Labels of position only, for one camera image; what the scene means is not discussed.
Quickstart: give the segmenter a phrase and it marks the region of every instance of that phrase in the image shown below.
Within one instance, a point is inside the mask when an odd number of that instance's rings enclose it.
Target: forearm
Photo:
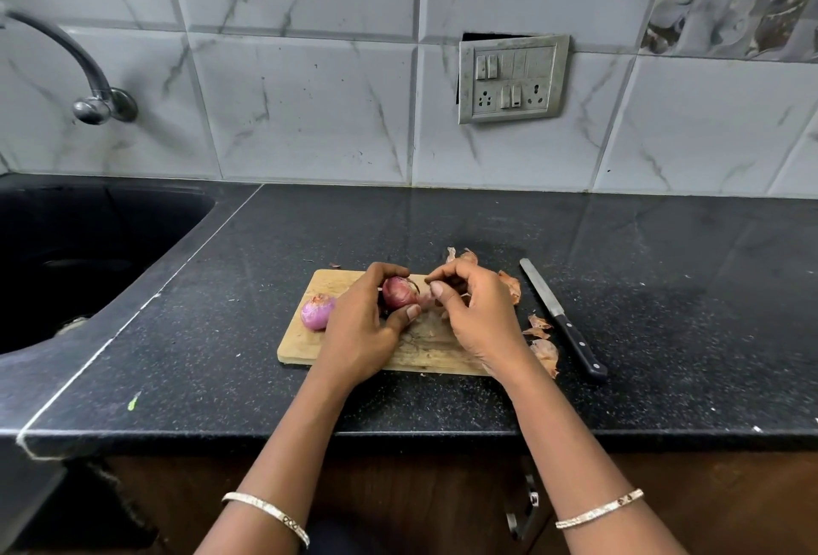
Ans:
[[[271,503],[305,527],[326,447],[348,393],[311,371],[238,492]],[[298,547],[298,537],[280,521],[231,502],[198,553],[296,553]]]
[[[511,377],[506,390],[558,519],[576,517],[633,490],[541,368]],[[644,499],[567,529],[565,538],[573,555],[685,552]]]

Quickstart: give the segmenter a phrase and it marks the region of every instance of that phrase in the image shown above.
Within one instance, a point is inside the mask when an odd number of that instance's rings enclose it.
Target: hand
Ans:
[[[539,367],[520,331],[509,289],[496,272],[455,260],[432,271],[426,282],[449,312],[457,341],[497,380],[504,382],[521,367]],[[468,305],[463,291],[471,295]]]
[[[389,361],[401,331],[421,312],[420,305],[407,305],[380,324],[378,288],[395,275],[407,277],[409,269],[375,262],[339,297],[312,372],[349,392]]]

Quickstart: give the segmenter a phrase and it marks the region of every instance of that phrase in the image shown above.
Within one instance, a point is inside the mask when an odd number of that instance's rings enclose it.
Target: black granite countertop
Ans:
[[[166,186],[218,203],[92,320],[105,328],[0,357],[0,433],[25,426],[36,455],[257,449],[306,373],[276,349],[312,273],[427,272],[447,246],[518,277],[527,257],[546,277],[608,364],[607,384],[586,383],[557,339],[557,382],[608,448],[818,449],[818,200]],[[523,281],[518,315],[535,311]],[[522,444],[495,381],[380,373],[332,445]]]

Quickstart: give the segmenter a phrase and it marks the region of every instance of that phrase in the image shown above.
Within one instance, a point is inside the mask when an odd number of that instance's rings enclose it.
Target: bracelet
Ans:
[[[262,512],[266,512],[271,517],[280,520],[286,527],[291,529],[301,539],[304,546],[309,549],[309,536],[307,535],[307,532],[301,529],[301,525],[288,517],[271,503],[267,503],[258,497],[253,497],[251,494],[244,493],[227,493],[222,497],[222,502],[224,503],[225,501],[240,501],[242,503],[247,503],[254,508],[258,508]]]
[[[625,506],[629,505],[629,503],[633,503],[638,498],[642,497],[644,494],[645,493],[642,492],[641,488],[637,488],[632,493],[628,493],[624,497],[618,498],[616,501],[612,501],[611,503],[606,503],[603,506],[594,508],[590,512],[580,514],[578,517],[568,518],[567,520],[558,520],[556,527],[557,529],[568,529],[569,527],[584,525],[585,523],[596,520],[599,517],[603,517],[605,514],[610,514],[614,510],[624,508]]]

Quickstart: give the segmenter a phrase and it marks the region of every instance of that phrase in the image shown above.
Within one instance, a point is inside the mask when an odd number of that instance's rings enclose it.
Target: wooden cutting board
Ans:
[[[321,350],[324,332],[313,332],[301,322],[301,308],[319,292],[341,296],[363,275],[363,271],[320,269],[312,275],[287,332],[278,346],[283,364],[312,364]],[[428,292],[425,275],[411,275],[412,281]],[[452,327],[440,317],[441,310],[423,312],[402,334],[392,359],[383,369],[404,372],[435,372],[487,376],[483,366],[455,339]]]

